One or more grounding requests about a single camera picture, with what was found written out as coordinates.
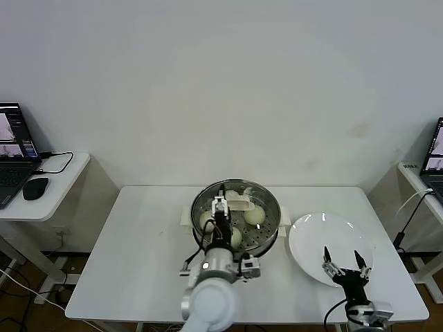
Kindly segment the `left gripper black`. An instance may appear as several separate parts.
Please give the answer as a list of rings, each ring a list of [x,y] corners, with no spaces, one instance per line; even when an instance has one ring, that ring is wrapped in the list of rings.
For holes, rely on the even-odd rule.
[[[220,189],[211,203],[211,215],[215,217],[215,243],[230,246],[232,227],[228,201],[225,199],[225,190]]]

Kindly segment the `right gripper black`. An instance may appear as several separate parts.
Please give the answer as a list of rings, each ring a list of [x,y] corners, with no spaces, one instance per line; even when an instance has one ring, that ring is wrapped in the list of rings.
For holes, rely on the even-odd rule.
[[[343,288],[348,306],[368,305],[370,301],[364,287],[369,282],[372,268],[367,266],[365,259],[357,250],[354,251],[354,256],[359,270],[342,270],[332,261],[327,246],[324,246],[322,268],[329,277],[332,277],[333,282]]]

